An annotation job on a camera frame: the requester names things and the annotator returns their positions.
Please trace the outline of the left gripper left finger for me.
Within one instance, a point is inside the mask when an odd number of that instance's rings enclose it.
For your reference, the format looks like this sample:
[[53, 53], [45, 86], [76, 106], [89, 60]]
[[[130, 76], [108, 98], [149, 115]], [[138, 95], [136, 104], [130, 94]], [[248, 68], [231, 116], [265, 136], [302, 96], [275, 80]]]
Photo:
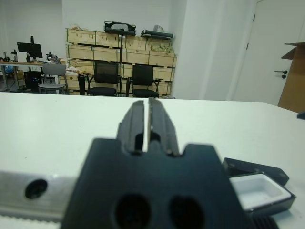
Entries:
[[140, 154], [144, 139], [144, 102], [134, 102], [119, 123], [116, 139], [129, 153]]

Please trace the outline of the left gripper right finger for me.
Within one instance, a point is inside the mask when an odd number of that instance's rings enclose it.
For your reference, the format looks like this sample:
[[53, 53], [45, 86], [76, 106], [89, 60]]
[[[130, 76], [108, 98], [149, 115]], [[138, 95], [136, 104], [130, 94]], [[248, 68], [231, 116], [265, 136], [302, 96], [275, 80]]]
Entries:
[[167, 155], [179, 155], [176, 130], [161, 101], [149, 98], [149, 143], [157, 141]]

